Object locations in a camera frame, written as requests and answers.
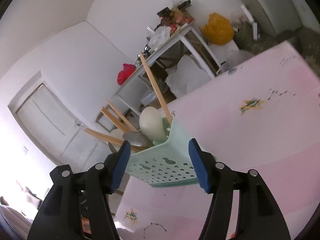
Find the yellow bag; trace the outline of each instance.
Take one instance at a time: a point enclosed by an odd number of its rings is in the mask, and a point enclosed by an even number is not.
[[[205,37],[217,45],[228,43],[234,36],[229,20],[218,13],[210,14],[209,22],[200,30]]]

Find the pink tablecloth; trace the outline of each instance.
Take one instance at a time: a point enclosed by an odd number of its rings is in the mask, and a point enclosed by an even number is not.
[[[253,98],[259,103],[245,107]],[[169,109],[219,161],[233,170],[259,171],[294,238],[320,201],[319,104],[319,80],[284,42]],[[196,240],[211,198],[199,185],[154,189],[131,177],[115,221],[127,228],[120,233],[124,240]],[[235,226],[236,208],[228,237]]]

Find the white plastic bag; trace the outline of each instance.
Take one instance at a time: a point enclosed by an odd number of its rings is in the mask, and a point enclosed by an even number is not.
[[[152,35],[148,46],[151,48],[149,51],[154,52],[161,47],[170,38],[170,27],[161,26]]]
[[[221,73],[226,72],[239,64],[249,60],[254,55],[246,50],[233,51],[227,58],[226,62],[221,66]]]
[[[211,80],[189,55],[184,55],[177,67],[166,69],[166,72],[168,77],[165,82],[176,98],[192,92]]]

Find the white cabinet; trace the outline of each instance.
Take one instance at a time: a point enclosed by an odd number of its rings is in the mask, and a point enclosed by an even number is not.
[[[301,19],[291,0],[258,0],[276,34],[301,27]]]
[[[273,36],[302,26],[291,0],[242,0],[262,31]]]

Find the utensil holder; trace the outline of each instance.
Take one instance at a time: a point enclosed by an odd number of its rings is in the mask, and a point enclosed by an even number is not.
[[[126,172],[152,187],[176,187],[198,183],[189,157],[188,144],[192,139],[191,135],[180,126],[175,117],[172,119],[171,127],[167,118],[163,118],[163,123],[164,131],[169,138],[164,143],[132,154]]]

